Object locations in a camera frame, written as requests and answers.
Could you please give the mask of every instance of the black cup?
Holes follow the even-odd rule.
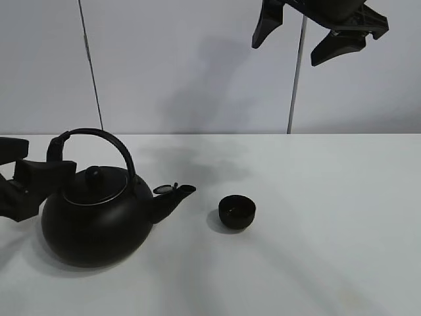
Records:
[[[218,208],[220,220],[230,229],[245,229],[255,219],[255,202],[245,196],[227,196]]]

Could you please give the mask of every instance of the black teapot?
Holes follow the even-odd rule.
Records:
[[[127,169],[89,167],[76,173],[76,163],[63,161],[64,143],[71,135],[104,138],[123,155]],[[153,197],[136,175],[126,146],[115,136],[94,128],[80,128],[53,138],[47,162],[23,160],[26,140],[0,138],[0,165],[16,161],[12,180],[0,174],[0,216],[23,221],[39,213],[50,248],[66,263],[99,267],[135,251],[157,224],[196,191],[194,186],[160,186]]]

